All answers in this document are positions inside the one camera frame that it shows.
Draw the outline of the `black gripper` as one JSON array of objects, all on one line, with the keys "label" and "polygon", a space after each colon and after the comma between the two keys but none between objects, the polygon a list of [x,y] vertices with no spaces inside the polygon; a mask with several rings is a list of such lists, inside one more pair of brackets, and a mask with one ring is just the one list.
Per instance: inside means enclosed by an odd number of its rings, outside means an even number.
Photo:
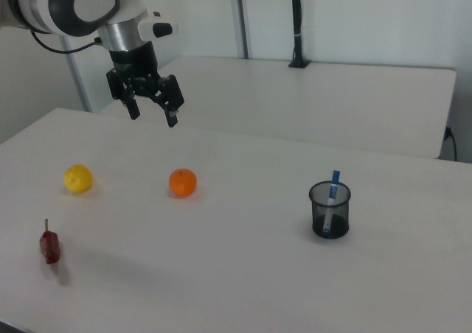
[{"label": "black gripper", "polygon": [[159,76],[153,44],[147,42],[132,50],[110,51],[109,54],[114,69],[107,72],[106,78],[112,98],[119,100],[127,108],[130,118],[136,120],[140,111],[134,89],[144,88],[150,92],[149,98],[164,111],[168,127],[174,127],[184,97],[173,74]]}]

